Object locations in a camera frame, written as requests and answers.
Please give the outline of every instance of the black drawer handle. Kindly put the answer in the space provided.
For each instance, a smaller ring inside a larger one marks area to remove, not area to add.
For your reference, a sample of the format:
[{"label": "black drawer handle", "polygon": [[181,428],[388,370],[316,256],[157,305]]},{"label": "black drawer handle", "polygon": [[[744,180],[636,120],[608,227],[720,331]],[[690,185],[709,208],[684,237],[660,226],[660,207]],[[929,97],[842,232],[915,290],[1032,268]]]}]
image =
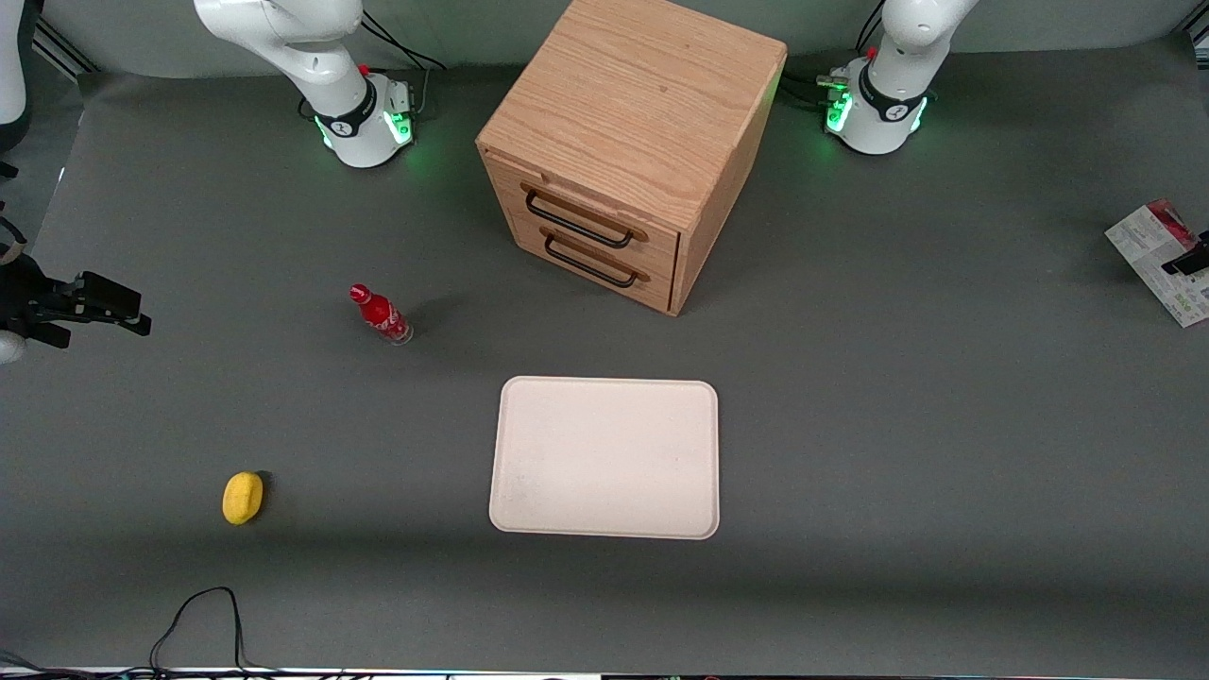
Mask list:
[{"label": "black drawer handle", "polygon": [[579,271],[588,272],[588,273],[595,276],[596,278],[600,278],[601,281],[603,281],[606,283],[611,283],[613,286],[617,286],[618,288],[629,288],[629,287],[634,286],[635,281],[638,280],[638,273],[637,272],[630,272],[630,278],[627,278],[625,281],[621,281],[620,278],[612,277],[612,276],[604,273],[603,271],[601,271],[601,270],[598,270],[596,267],[588,266],[584,263],[580,263],[579,260],[575,260],[574,258],[569,258],[567,255],[563,255],[562,253],[560,253],[560,252],[555,250],[554,248],[551,248],[550,247],[551,243],[554,243],[554,235],[553,234],[548,234],[546,237],[545,237],[545,252],[549,253],[551,258],[559,260],[560,263],[567,263],[568,265],[578,269]]},{"label": "black drawer handle", "polygon": [[573,221],[571,221],[568,219],[560,218],[559,215],[556,215],[556,214],[554,214],[554,213],[551,213],[549,211],[543,211],[542,208],[539,208],[539,207],[537,207],[537,206],[533,204],[533,198],[537,198],[537,190],[530,189],[528,196],[525,197],[525,207],[528,208],[531,213],[533,213],[534,215],[537,215],[537,217],[539,217],[542,219],[548,219],[548,220],[553,221],[554,224],[556,224],[556,225],[559,225],[561,227],[569,229],[571,231],[574,231],[575,234],[578,234],[580,236],[591,238],[592,241],[595,241],[595,242],[597,242],[597,243],[600,243],[602,246],[608,246],[609,248],[618,248],[618,249],[620,249],[620,248],[625,248],[626,246],[629,246],[630,244],[630,240],[634,238],[634,232],[630,231],[630,230],[626,230],[625,237],[623,237],[620,241],[614,241],[614,240],[612,240],[612,238],[609,238],[607,236],[601,236],[600,234],[596,234],[595,231],[592,231],[590,229],[584,229],[584,227],[579,226],[578,224],[575,224],[575,223],[573,223]]}]

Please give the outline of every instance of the bottle label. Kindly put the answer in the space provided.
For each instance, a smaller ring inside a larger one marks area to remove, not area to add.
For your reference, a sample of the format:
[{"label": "bottle label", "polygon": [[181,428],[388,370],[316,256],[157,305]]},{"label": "bottle label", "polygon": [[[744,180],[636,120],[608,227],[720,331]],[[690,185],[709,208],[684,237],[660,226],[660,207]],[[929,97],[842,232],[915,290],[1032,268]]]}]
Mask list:
[{"label": "bottle label", "polygon": [[399,310],[394,309],[394,305],[391,305],[391,315],[386,317],[386,321],[370,325],[392,342],[398,342],[407,336],[407,322],[399,313]]}]

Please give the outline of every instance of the red bottle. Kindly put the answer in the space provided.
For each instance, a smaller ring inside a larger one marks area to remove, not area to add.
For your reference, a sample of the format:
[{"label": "red bottle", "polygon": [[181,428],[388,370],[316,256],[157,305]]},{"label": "red bottle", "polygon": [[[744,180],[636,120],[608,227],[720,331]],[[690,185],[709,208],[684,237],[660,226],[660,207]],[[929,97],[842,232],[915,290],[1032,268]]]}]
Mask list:
[{"label": "red bottle", "polygon": [[348,289],[348,296],[360,306],[361,318],[365,319],[365,323],[372,325],[387,342],[403,345],[411,340],[411,324],[403,318],[399,310],[394,309],[391,300],[371,292],[360,283]]}]

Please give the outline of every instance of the gray backdrop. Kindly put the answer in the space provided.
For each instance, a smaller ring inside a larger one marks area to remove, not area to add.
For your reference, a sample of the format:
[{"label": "gray backdrop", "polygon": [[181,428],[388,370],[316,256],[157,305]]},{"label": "gray backdrop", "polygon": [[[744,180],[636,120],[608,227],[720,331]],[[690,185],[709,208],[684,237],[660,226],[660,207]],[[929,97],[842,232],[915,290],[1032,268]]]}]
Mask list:
[{"label": "gray backdrop", "polygon": [[[34,254],[156,325],[0,371],[0,646],[138,663],[224,583],[268,664],[1204,679],[1209,335],[1104,238],[1159,196],[1209,224],[1190,48],[959,54],[884,159],[782,98],[676,319],[511,243],[473,139],[515,69],[435,75],[372,171],[284,77],[104,79]],[[517,374],[715,385],[718,534],[494,530]],[[239,469],[274,488],[235,529]],[[230,640],[208,599],[164,662]]]},{"label": "gray backdrop", "polygon": [[[791,53],[851,46],[875,0],[679,0],[771,35]],[[954,39],[959,52],[1121,47],[1167,34],[1197,0],[983,0]],[[365,0],[405,45],[449,64],[528,62],[567,0]],[[106,70],[164,77],[273,73],[215,39],[190,0],[51,0],[46,17]],[[366,63],[401,67],[365,31],[347,40]]]}]

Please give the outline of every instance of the wood grain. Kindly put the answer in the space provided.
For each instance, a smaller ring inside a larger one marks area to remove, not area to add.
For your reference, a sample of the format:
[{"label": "wood grain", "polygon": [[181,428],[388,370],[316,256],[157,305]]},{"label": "wood grain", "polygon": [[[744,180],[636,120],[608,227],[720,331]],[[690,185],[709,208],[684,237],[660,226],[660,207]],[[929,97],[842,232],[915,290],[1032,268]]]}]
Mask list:
[{"label": "wood grain", "polygon": [[556,258],[550,257],[545,252],[546,237],[554,231],[548,229],[543,224],[539,224],[528,213],[517,214],[513,213],[513,223],[516,225],[516,244],[522,249],[542,258],[543,260],[561,267],[580,278],[586,278],[592,283],[598,283],[604,288],[613,290],[619,295],[625,295],[632,300],[642,302],[648,307],[653,307],[664,313],[670,313],[669,301],[671,299],[672,290],[672,277],[671,272],[664,273],[661,271],[644,271],[636,267],[629,263],[621,261],[617,258],[613,252],[606,252],[604,249],[594,248],[583,242],[575,242],[567,238],[562,232],[555,234],[555,242],[551,244],[557,252],[571,257],[572,259],[583,263],[590,267],[603,271],[604,273],[613,276],[615,278],[629,278],[631,273],[638,275],[637,281],[629,288],[618,288],[609,283],[602,282],[600,278],[571,266]]},{"label": "wood grain", "polygon": [[748,121],[746,131],[739,145],[731,152],[727,163],[727,169],[722,173],[718,184],[701,211],[701,219],[692,237],[686,240],[684,248],[676,263],[676,280],[672,287],[671,313],[679,315],[688,300],[688,293],[696,283],[705,259],[713,250],[713,243],[722,234],[722,225],[730,217],[739,192],[747,183],[752,165],[756,162],[756,152],[759,151],[760,139],[764,137],[764,125],[768,122],[768,113],[773,108],[773,98],[776,96],[777,74],[768,85],[768,90],[760,98],[759,106],[752,111],[752,120]]},{"label": "wood grain", "polygon": [[688,231],[785,54],[776,40],[664,0],[575,0],[479,143]]},{"label": "wood grain", "polygon": [[[785,57],[665,0],[574,0],[476,139],[513,237],[585,278],[545,253],[544,234],[621,278],[641,272],[612,288],[679,313],[751,172]],[[634,237],[602,246],[532,214],[530,191],[601,236]]]}]

